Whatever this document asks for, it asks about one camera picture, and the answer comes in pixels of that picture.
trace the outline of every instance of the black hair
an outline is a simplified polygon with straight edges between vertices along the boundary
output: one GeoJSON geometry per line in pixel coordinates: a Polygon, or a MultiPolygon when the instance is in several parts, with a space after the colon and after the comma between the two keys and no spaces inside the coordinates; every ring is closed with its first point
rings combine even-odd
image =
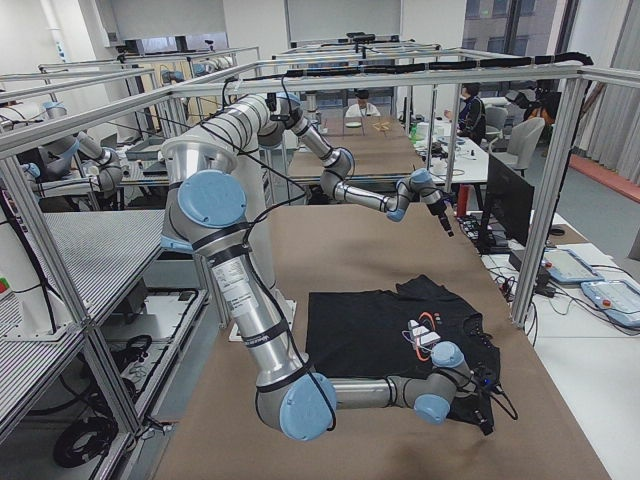
{"type": "Polygon", "coordinates": [[[463,88],[467,89],[467,93],[472,97],[475,97],[480,93],[480,84],[479,83],[463,83],[463,88]]]}

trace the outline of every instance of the seated person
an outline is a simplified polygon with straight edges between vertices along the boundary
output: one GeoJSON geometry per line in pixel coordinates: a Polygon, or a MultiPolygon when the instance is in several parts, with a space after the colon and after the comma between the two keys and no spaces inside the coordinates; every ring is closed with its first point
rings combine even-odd
{"type": "Polygon", "coordinates": [[[367,100],[369,98],[369,90],[357,90],[356,91],[356,99],[358,103],[354,103],[351,105],[347,113],[344,114],[345,117],[379,117],[380,112],[376,108],[375,105],[369,103],[367,100]]]}
{"type": "MultiPolygon", "coordinates": [[[[462,99],[465,106],[458,115],[458,135],[469,137],[480,145],[487,132],[487,120],[484,111],[484,103],[478,96],[479,83],[466,83],[462,85],[462,99]]],[[[452,112],[444,111],[444,116],[451,120],[452,112]]]]}

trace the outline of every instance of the wooden table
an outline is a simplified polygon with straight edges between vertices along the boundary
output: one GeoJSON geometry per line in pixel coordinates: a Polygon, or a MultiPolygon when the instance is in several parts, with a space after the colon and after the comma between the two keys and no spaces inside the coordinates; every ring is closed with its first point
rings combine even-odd
{"type": "Polygon", "coordinates": [[[406,409],[347,410],[338,411],[335,431],[297,443],[260,422],[256,368],[241,344],[220,334],[155,478],[609,478],[464,235],[447,238],[418,204],[398,224],[354,205],[284,207],[269,221],[278,286],[298,301],[298,345],[309,292],[391,289],[424,273],[484,315],[520,419],[494,408],[495,432],[483,437],[467,424],[428,425],[406,409]]]}
{"type": "MultiPolygon", "coordinates": [[[[359,128],[344,127],[352,118],[329,118],[328,133],[323,136],[334,147],[345,147],[353,153],[356,169],[351,182],[395,181],[422,166],[413,145],[400,122],[392,117],[365,117],[359,128]],[[378,130],[375,126],[389,128],[378,130]]],[[[289,176],[303,184],[318,183],[322,162],[311,152],[296,151],[289,167],[289,176]]]]}

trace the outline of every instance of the red carpet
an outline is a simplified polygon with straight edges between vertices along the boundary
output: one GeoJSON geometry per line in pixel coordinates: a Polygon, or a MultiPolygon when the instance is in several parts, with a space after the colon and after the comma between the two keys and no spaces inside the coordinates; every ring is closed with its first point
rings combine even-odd
{"type": "Polygon", "coordinates": [[[640,203],[640,186],[634,185],[626,178],[622,178],[611,170],[607,170],[599,163],[579,157],[578,155],[571,155],[571,162],[569,165],[574,170],[585,174],[596,182],[601,183],[602,185],[615,190],[619,194],[640,203]]]}

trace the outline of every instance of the white chair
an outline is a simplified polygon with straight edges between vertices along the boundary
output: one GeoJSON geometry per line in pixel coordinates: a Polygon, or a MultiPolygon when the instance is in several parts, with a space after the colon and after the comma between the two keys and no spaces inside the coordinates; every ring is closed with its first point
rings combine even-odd
{"type": "Polygon", "coordinates": [[[507,121],[507,115],[509,115],[509,112],[506,108],[494,107],[492,105],[485,107],[487,133],[484,138],[487,139],[490,145],[504,137],[502,129],[504,128],[504,122],[507,121]]]}
{"type": "Polygon", "coordinates": [[[511,130],[511,137],[506,152],[494,152],[489,145],[489,154],[510,166],[524,177],[524,171],[529,168],[533,152],[536,149],[545,121],[540,117],[530,118],[511,130]]]}

